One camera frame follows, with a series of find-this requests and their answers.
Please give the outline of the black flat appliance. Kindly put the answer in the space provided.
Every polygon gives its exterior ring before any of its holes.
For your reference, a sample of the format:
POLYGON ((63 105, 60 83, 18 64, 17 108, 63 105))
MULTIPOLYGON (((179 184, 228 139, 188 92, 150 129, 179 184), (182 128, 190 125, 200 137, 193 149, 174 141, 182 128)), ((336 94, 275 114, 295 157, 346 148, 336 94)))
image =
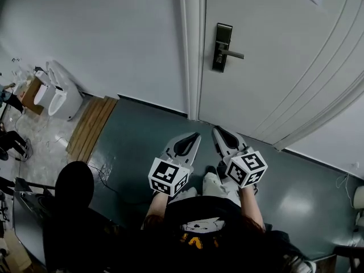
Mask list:
POLYGON ((23 178, 15 179, 14 200, 39 223, 53 216, 55 197, 46 185, 34 184, 23 178))

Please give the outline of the person's left forearm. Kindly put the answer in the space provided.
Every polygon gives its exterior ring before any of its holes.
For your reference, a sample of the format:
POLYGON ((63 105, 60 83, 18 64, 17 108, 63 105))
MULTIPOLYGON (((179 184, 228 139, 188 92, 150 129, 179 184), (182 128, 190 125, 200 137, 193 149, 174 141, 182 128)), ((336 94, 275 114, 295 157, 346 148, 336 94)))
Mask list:
POLYGON ((156 192, 142 224, 143 230, 157 230, 164 228, 164 216, 169 195, 156 192))

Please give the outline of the person's black printed T-shirt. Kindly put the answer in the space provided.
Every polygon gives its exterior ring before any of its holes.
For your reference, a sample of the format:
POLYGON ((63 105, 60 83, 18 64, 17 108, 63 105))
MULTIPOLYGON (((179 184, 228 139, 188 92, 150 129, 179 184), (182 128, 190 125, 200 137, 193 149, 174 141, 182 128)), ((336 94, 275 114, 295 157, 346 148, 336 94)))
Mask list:
POLYGON ((267 231, 226 198, 198 196, 167 204, 144 222, 145 257, 163 273, 298 273, 288 237, 267 231))

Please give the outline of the brown cardboard box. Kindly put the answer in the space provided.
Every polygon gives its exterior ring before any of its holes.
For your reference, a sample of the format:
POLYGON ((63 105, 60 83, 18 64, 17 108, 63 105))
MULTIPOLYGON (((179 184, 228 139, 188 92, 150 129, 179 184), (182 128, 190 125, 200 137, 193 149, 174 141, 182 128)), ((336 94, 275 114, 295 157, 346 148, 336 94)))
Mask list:
POLYGON ((23 91, 20 93, 20 101, 21 103, 30 111, 34 112, 37 115, 41 115, 44 107, 41 105, 34 104, 34 99, 42 85, 42 82, 34 77, 29 86, 26 86, 23 91))

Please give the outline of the person's right forearm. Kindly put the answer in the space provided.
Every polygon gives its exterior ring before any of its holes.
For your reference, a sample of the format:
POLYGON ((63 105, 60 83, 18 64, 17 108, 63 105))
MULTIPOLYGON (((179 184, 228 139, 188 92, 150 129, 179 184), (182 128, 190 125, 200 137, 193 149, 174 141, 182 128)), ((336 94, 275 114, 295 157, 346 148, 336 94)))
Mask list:
POLYGON ((255 198, 253 186, 240 188, 239 196, 242 214, 252 219, 263 231, 265 231, 263 217, 255 198))

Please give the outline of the flat cardboard sheet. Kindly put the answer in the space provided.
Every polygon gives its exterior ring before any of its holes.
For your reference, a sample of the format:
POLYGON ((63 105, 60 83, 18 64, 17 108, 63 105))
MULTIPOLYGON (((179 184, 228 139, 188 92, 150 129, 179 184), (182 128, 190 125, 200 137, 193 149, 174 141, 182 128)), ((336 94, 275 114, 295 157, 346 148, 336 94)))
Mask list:
POLYGON ((0 238, 0 272, 32 273, 31 259, 13 230, 0 238))

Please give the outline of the large white toilet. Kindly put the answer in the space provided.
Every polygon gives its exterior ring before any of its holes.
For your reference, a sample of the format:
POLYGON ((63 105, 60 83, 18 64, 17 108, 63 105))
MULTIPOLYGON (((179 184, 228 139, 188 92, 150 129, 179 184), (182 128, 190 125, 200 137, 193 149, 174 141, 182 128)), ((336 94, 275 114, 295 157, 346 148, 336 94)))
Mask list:
POLYGON ((51 84, 56 88, 48 108, 48 115, 70 121, 83 102, 75 78, 56 60, 49 60, 45 65, 51 84))

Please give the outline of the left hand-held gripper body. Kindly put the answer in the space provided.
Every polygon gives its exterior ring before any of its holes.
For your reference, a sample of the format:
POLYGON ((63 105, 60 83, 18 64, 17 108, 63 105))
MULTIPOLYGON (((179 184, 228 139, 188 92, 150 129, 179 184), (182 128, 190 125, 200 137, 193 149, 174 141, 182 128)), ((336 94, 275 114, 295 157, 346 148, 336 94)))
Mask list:
POLYGON ((187 184, 193 170, 192 166, 181 162, 178 157, 164 152, 154 159, 148 173, 150 188, 174 197, 187 184))

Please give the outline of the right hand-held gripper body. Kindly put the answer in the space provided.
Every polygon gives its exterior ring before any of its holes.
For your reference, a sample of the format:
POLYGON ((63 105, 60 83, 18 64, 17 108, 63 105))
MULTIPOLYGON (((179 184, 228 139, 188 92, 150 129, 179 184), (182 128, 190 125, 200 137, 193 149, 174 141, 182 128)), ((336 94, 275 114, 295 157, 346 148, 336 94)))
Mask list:
POLYGON ((223 158, 223 162, 226 168, 223 167, 222 172, 240 188, 258 183, 268 169, 261 153, 252 148, 228 155, 223 158))

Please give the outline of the wooden furniture frame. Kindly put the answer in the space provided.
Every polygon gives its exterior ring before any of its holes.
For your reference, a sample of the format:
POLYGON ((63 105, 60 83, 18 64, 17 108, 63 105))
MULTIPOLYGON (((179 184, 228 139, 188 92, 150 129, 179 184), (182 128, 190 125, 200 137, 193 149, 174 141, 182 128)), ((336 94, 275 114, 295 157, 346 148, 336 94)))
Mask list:
POLYGON ((351 273, 364 273, 364 247, 336 246, 333 254, 349 259, 351 273))

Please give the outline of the small white toilet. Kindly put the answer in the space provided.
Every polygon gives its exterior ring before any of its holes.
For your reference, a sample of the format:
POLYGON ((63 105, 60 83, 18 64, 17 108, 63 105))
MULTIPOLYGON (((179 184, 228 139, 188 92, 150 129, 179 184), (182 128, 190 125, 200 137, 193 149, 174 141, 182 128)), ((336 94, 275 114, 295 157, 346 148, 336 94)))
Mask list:
POLYGON ((55 95, 56 88, 44 71, 37 71, 35 77, 41 81, 41 85, 35 95, 34 104, 48 109, 55 95))

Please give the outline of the person's light grey trousers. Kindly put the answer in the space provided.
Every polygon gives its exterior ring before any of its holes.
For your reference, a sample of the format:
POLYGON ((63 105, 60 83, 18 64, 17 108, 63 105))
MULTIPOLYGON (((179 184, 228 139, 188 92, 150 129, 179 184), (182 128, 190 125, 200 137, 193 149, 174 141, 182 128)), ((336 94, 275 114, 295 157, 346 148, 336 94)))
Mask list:
POLYGON ((195 187, 179 192, 170 203, 198 196, 214 196, 226 198, 241 207, 238 185, 230 178, 221 180, 218 175, 208 172, 202 181, 202 194, 198 194, 195 187))

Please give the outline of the wooden floor strip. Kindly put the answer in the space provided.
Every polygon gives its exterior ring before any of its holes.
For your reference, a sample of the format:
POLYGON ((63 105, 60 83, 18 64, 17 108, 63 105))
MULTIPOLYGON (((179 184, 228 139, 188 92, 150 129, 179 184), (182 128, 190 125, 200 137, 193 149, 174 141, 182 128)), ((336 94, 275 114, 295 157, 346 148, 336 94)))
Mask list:
POLYGON ((118 100, 92 97, 87 104, 66 147, 70 160, 88 163, 98 138, 118 100))

